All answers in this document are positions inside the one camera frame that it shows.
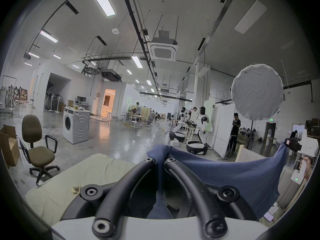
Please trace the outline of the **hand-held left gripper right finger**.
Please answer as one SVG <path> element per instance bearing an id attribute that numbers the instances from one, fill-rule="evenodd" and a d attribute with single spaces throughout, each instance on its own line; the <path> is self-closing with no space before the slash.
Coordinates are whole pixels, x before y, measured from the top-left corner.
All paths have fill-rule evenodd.
<path id="1" fill-rule="evenodd" d="M 236 187 L 209 187 L 174 158 L 166 160 L 165 170 L 186 195 L 178 217 L 194 214 L 201 238 L 258 237 L 257 218 Z"/>

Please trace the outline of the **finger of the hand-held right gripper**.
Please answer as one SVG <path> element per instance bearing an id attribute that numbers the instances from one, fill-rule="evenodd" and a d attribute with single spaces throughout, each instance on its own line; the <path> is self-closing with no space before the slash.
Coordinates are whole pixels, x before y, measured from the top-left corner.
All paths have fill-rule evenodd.
<path id="1" fill-rule="evenodd" d="M 302 145 L 299 143 L 300 139 L 292 137 L 285 139 L 285 145 L 292 151 L 298 152 L 302 149 Z"/>

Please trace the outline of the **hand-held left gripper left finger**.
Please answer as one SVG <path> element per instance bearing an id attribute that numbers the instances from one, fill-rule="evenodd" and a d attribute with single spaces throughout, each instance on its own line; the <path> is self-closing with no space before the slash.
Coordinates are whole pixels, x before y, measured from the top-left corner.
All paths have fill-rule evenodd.
<path id="1" fill-rule="evenodd" d="M 69 204 L 61 222 L 92 218 L 86 234 L 94 238 L 120 238 L 124 217 L 146 219 L 157 200 L 156 161 L 146 158 L 118 182 L 89 184 Z"/>

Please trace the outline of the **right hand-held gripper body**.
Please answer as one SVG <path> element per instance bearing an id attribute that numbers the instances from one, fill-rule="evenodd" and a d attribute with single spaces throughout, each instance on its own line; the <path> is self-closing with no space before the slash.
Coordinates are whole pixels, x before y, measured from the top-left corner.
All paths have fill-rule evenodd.
<path id="1" fill-rule="evenodd" d="M 316 161 L 316 158 L 318 157 L 319 145 L 316 138 L 312 138 L 307 135 L 307 130 L 303 130 L 302 138 L 299 143 L 302 145 L 302 149 L 296 152 L 296 169 L 291 176 L 291 180 L 298 185 L 301 185 L 305 179 L 304 173 L 306 169 L 306 163 L 302 163 L 302 158 L 304 156 L 309 157 L 311 160 L 311 167 L 313 168 L 312 162 Z"/>

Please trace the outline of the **person's right hand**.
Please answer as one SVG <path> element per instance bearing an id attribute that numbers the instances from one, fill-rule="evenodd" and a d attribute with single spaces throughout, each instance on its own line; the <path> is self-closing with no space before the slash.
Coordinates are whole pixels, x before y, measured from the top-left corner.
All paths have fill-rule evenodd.
<path id="1" fill-rule="evenodd" d="M 309 180 L 311 174 L 312 174 L 312 167 L 311 167 L 311 160 L 308 156 L 304 156 L 302 158 L 302 163 L 305 162 L 306 164 L 306 169 L 304 172 L 304 178 L 306 179 L 306 181 Z"/>

